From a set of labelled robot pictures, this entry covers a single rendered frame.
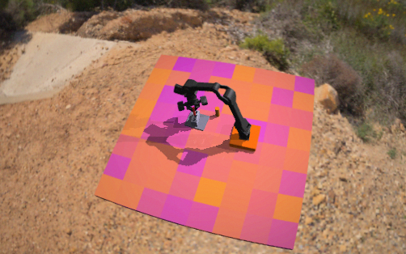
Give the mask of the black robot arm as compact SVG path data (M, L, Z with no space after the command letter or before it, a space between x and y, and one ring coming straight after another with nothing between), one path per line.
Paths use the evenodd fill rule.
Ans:
M224 95L221 95L219 89L225 89ZM198 83L193 79L187 79L183 86L175 85L175 94L184 95L187 99L197 98L196 93L198 91L212 91L216 96L224 102L224 104L229 105L230 110L235 118L234 127L239 132L239 139L244 141L249 141L250 128L252 125L247 121L246 118L242 117L239 110L239 106L236 101L235 91L226 85L221 85L220 83Z

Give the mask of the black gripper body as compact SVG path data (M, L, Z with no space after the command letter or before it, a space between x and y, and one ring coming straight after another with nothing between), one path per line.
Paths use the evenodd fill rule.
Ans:
M183 110L184 110L184 106L186 106L186 108L190 108L190 106L193 106L193 105L196 105L196 106L197 106L197 105L200 105L200 103L201 103L203 106L208 104L208 101L207 101L205 95L200 96L200 99L199 99L199 100L196 99L196 97L195 97L194 99L187 99L187 101L188 101L188 102L184 102L184 103L183 103L183 100L177 102L177 106L178 106L179 111L183 111Z

